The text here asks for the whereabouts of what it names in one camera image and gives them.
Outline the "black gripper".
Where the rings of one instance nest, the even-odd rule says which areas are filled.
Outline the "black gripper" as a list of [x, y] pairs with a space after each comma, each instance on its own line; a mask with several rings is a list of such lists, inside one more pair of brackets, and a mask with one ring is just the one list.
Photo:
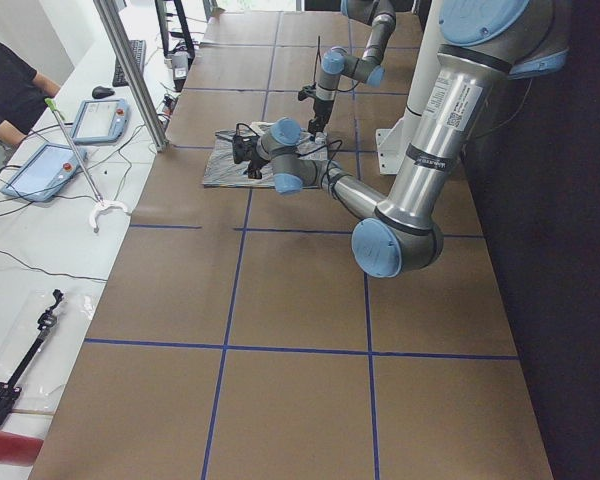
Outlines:
[[249, 160], [247, 174], [249, 179], [260, 180], [262, 178], [262, 168], [270, 163], [257, 150], [256, 146], [251, 146], [247, 149], [247, 157]]
[[308, 123], [308, 132], [313, 141], [324, 141], [324, 128], [327, 126], [333, 110], [332, 100], [315, 98], [313, 102], [314, 117]]

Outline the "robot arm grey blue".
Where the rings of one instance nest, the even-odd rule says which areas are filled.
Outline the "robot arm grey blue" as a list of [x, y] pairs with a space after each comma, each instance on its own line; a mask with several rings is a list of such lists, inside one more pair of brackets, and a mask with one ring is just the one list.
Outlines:
[[276, 191], [328, 191], [356, 216], [351, 245], [356, 262], [376, 278], [432, 264], [443, 235], [432, 218], [435, 202], [458, 163], [496, 84], [561, 69], [568, 54], [568, 1], [442, 1], [432, 6], [420, 61], [437, 67], [414, 130], [399, 121], [383, 130], [380, 153], [400, 164], [388, 194], [357, 180], [338, 164], [298, 151], [302, 127], [282, 118], [247, 144], [251, 157], [272, 168]]
[[377, 87], [384, 77], [382, 61], [396, 27], [396, 12], [390, 1], [342, 1], [341, 13], [350, 20], [371, 27], [361, 57], [340, 46], [330, 48], [319, 60], [317, 78], [298, 92], [300, 101], [313, 100], [314, 117], [308, 123], [311, 135], [323, 133], [331, 117], [342, 76]]

